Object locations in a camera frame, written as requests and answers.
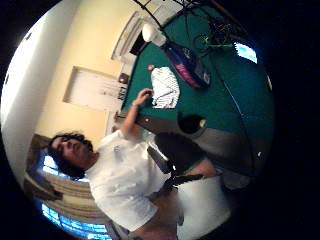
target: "man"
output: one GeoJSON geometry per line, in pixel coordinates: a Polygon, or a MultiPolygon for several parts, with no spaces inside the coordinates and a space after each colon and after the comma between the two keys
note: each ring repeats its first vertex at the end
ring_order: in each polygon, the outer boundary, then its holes
{"type": "MultiPolygon", "coordinates": [[[[151,198],[171,175],[150,158],[135,124],[139,106],[151,95],[151,89],[138,93],[120,129],[103,138],[96,151],[83,135],[74,133],[56,135],[48,151],[65,174],[82,178],[86,173],[97,206],[113,221],[146,240],[176,239],[177,190],[151,198]]],[[[162,133],[155,143],[173,161],[178,175],[216,175],[204,151],[192,141],[162,133]]]]}

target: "man's hand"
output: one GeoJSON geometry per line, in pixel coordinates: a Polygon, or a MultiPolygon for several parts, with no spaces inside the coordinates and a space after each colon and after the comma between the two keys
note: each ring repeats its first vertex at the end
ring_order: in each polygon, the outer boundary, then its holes
{"type": "Polygon", "coordinates": [[[144,88],[142,89],[136,99],[132,102],[132,105],[141,105],[142,103],[144,103],[144,101],[149,97],[152,96],[153,94],[153,90],[150,88],[144,88]]]}
{"type": "Polygon", "coordinates": [[[153,94],[152,89],[145,88],[142,89],[136,99],[132,102],[132,105],[129,109],[129,112],[126,116],[126,119],[120,127],[120,131],[124,135],[125,139],[136,141],[141,139],[141,127],[135,124],[139,105],[144,103],[144,101],[153,94]]]}

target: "black wire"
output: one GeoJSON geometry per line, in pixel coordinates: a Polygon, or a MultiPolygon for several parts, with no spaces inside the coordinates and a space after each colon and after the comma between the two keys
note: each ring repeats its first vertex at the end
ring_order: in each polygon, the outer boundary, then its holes
{"type": "Polygon", "coordinates": [[[249,152],[250,152],[250,158],[251,158],[251,177],[252,176],[255,176],[254,172],[255,172],[255,158],[254,158],[254,153],[253,153],[253,146],[252,146],[252,142],[250,140],[250,137],[249,137],[249,134],[248,134],[248,130],[246,128],[246,125],[244,123],[244,119],[243,119],[243,116],[244,114],[242,113],[241,111],[241,108],[237,102],[237,100],[235,99],[235,97],[233,96],[232,92],[230,91],[230,88],[228,87],[227,83],[223,80],[220,72],[218,71],[217,67],[215,66],[214,62],[213,62],[213,59],[211,57],[211,54],[209,54],[209,57],[211,58],[211,63],[212,63],[212,66],[215,70],[215,72],[217,73],[217,76],[218,76],[218,79],[220,80],[220,82],[223,84],[223,86],[225,87],[225,89],[228,91],[230,97],[232,98],[232,101],[234,103],[234,105],[236,106],[236,109],[239,113],[239,118],[241,119],[241,124],[242,124],[242,127],[243,127],[243,131],[244,131],[244,134],[246,136],[246,139],[247,139],[247,143],[248,143],[248,147],[249,147],[249,152]]]}

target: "black object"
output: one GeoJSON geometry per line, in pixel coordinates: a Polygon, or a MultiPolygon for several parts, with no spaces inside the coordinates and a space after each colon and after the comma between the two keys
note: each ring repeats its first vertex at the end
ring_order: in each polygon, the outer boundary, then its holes
{"type": "Polygon", "coordinates": [[[147,151],[164,174],[168,174],[174,171],[171,162],[165,160],[157,150],[149,146],[147,151]]]}
{"type": "Polygon", "coordinates": [[[154,138],[159,150],[175,166],[174,175],[182,175],[206,153],[198,144],[176,133],[159,133],[154,138]]]}

